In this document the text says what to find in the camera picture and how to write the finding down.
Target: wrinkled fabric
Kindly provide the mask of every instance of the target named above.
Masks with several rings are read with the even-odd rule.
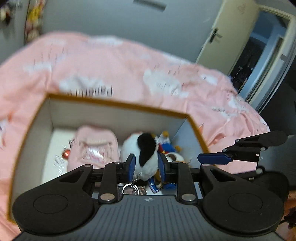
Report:
[[[30,122],[47,92],[108,98],[185,112],[211,152],[235,139],[269,131],[240,98],[228,77],[139,43],[106,36],[50,33],[16,52],[0,67],[0,122],[6,120],[0,149],[0,240],[18,229],[6,220],[13,167]],[[234,161],[229,172],[253,170]]]
[[[118,160],[118,143],[111,130],[81,126],[72,143],[67,171],[84,164],[92,164],[94,169],[104,168],[106,164]]]

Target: door handle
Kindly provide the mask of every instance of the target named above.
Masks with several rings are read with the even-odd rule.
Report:
[[[223,36],[222,35],[220,35],[220,34],[218,34],[218,28],[215,28],[214,29],[214,31],[213,31],[213,33],[212,33],[212,36],[211,36],[211,38],[210,38],[210,40],[209,40],[209,43],[212,43],[213,42],[213,40],[214,40],[214,38],[217,36],[218,38],[222,38]]]

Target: black and white plush toy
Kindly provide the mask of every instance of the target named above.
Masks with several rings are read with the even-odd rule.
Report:
[[[133,180],[138,177],[147,181],[158,170],[158,145],[150,133],[134,133],[123,143],[120,161],[125,162],[129,154],[136,156],[136,168]]]

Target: door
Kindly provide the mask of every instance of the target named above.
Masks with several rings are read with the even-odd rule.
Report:
[[[22,7],[15,11],[14,17],[8,26],[0,23],[0,64],[24,46],[24,31],[29,0],[10,0],[10,2],[20,2]]]
[[[254,0],[225,0],[197,63],[229,75],[259,17]]]

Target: screw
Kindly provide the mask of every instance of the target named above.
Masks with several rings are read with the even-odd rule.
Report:
[[[196,196],[191,193],[186,193],[183,194],[181,198],[185,201],[192,202],[196,199]]]
[[[257,174],[257,175],[262,174],[262,172],[263,172],[263,170],[262,170],[261,168],[257,168],[257,169],[256,169],[256,174]]]
[[[104,193],[100,196],[100,198],[103,200],[103,201],[112,201],[115,196],[112,194],[112,193]]]

